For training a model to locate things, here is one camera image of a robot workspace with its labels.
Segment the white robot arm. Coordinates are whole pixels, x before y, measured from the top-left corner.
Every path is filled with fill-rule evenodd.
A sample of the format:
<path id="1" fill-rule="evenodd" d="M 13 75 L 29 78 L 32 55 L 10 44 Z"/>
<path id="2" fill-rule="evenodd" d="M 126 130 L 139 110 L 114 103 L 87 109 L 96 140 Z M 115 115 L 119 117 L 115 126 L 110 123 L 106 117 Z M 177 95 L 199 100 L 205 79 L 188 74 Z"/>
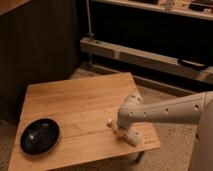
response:
<path id="1" fill-rule="evenodd" d="M 117 125 L 128 130 L 137 122 L 197 124 L 188 171 L 213 171 L 213 91 L 147 105 L 129 95 L 118 109 Z"/>

